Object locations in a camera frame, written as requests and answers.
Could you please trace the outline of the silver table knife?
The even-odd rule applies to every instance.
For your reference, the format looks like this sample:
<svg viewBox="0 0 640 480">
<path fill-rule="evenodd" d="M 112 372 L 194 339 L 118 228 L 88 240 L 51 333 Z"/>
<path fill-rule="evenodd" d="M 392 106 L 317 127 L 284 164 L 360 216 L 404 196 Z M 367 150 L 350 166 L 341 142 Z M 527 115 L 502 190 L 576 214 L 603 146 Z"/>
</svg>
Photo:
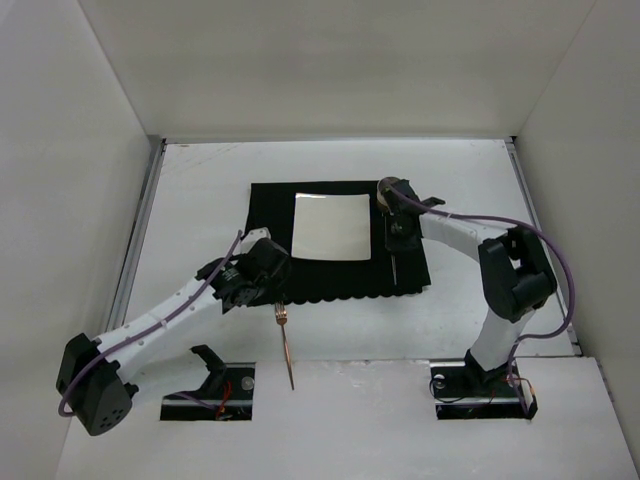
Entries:
<svg viewBox="0 0 640 480">
<path fill-rule="evenodd" d="M 392 261 L 392 274 L 393 274 L 394 286 L 397 288 L 399 286 L 397 253 L 395 252 L 391 253 L 391 261 Z"/>
</svg>

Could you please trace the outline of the silver metal cup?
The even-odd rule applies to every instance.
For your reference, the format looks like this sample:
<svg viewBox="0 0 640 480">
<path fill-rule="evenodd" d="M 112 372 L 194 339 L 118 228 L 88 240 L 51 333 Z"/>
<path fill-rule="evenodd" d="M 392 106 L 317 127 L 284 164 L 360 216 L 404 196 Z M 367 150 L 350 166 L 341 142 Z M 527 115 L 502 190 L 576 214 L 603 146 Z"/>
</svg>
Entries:
<svg viewBox="0 0 640 480">
<path fill-rule="evenodd" d="M 397 177 L 384 177 L 376 186 L 376 202 L 379 210 L 388 214 L 396 204 L 397 195 L 393 191 L 393 187 L 400 181 Z"/>
</svg>

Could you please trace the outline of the copper fork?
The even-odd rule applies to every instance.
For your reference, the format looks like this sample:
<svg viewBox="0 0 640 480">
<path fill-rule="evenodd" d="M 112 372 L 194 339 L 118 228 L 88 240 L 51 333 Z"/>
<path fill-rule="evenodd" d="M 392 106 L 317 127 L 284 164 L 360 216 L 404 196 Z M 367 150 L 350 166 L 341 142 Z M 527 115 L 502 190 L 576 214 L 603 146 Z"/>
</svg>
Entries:
<svg viewBox="0 0 640 480">
<path fill-rule="evenodd" d="M 288 338 L 286 334 L 286 324 L 288 322 L 288 315 L 287 315 L 285 305 L 282 302 L 276 302 L 274 304 L 274 314 L 275 314 L 276 323 L 280 327 L 280 331 L 281 331 L 284 358 L 286 362 L 286 368 L 287 368 L 290 387 L 291 387 L 291 390 L 294 391 L 295 381 L 294 381 L 294 375 L 293 375 L 293 365 L 292 365 Z"/>
</svg>

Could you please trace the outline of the black cloth placemat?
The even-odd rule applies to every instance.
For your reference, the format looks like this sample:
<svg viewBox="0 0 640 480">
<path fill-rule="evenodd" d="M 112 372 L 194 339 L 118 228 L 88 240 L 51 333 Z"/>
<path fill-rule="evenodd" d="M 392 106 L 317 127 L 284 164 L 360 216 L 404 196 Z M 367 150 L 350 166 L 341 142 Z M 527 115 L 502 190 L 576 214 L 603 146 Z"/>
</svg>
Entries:
<svg viewBox="0 0 640 480">
<path fill-rule="evenodd" d="M 293 259 L 290 275 L 280 290 L 258 299 L 252 303 L 254 307 L 276 301 L 302 305 L 350 298 L 420 294 L 431 284 L 427 259 L 420 248 L 397 254 L 399 286 L 394 286 L 391 254 L 384 246 L 384 221 L 375 202 L 374 180 L 253 183 L 245 229 L 265 227 L 270 231 L 271 238 L 289 251 L 297 193 L 369 195 L 371 259 L 358 262 Z"/>
</svg>

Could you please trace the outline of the square white plate black rim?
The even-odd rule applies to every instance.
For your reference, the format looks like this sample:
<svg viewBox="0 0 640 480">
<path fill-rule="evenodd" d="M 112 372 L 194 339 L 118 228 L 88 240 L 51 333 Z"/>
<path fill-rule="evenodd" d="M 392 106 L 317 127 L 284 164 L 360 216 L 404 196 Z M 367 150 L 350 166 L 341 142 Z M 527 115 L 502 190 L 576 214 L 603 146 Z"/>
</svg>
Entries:
<svg viewBox="0 0 640 480">
<path fill-rule="evenodd" d="M 291 254 L 296 259 L 371 259 L 370 196 L 297 193 Z"/>
</svg>

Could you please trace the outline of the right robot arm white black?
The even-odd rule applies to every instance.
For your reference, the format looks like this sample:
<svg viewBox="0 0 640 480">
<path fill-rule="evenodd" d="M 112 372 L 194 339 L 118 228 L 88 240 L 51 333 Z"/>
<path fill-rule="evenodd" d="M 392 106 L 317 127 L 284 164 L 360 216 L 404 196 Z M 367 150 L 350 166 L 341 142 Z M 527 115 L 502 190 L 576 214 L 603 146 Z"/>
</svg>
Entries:
<svg viewBox="0 0 640 480">
<path fill-rule="evenodd" d="M 409 181 L 386 177 L 377 184 L 383 213 L 385 248 L 413 252 L 422 241 L 439 242 L 478 263 L 487 315 L 464 357 L 465 373 L 477 383 L 502 376 L 510 353 L 534 312 L 555 294 L 557 280 L 540 237 L 528 224 L 497 217 L 449 213 L 436 197 L 421 200 Z"/>
</svg>

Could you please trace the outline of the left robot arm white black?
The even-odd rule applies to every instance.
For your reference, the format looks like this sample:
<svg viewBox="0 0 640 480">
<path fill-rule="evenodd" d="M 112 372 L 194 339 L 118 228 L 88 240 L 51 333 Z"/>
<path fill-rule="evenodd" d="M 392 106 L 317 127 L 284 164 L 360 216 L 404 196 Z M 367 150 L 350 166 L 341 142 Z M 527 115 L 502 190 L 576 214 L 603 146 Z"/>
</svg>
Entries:
<svg viewBox="0 0 640 480">
<path fill-rule="evenodd" d="M 209 346 L 195 345 L 170 359 L 160 354 L 187 334 L 196 315 L 210 307 L 226 314 L 248 306 L 276 292 L 290 271 L 288 252 L 269 237 L 238 234 L 224 257 L 201 267 L 150 311 L 94 338 L 74 336 L 56 380 L 59 416 L 75 417 L 89 435 L 99 436 L 147 399 L 228 392 L 226 364 Z"/>
</svg>

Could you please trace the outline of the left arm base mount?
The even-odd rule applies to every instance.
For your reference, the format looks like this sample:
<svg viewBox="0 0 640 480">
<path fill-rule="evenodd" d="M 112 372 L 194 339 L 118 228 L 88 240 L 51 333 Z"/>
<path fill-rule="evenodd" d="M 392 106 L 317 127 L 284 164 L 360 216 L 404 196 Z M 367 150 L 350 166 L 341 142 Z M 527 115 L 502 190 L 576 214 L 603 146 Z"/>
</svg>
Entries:
<svg viewBox="0 0 640 480">
<path fill-rule="evenodd" d="M 255 363 L 226 363 L 211 348 L 194 346 L 207 368 L 203 383 L 191 391 L 165 396 L 159 419 L 164 422 L 251 421 L 255 389 Z"/>
</svg>

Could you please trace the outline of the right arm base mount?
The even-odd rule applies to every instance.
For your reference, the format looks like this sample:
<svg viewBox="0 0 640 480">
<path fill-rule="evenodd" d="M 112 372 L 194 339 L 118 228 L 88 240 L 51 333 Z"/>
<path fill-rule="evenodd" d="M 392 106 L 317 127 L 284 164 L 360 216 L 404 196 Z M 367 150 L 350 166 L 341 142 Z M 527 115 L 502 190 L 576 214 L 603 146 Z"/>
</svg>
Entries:
<svg viewBox="0 0 640 480">
<path fill-rule="evenodd" d="M 485 372 L 467 353 L 463 359 L 430 363 L 429 392 L 438 420 L 532 420 L 538 402 L 531 382 L 515 363 Z"/>
</svg>

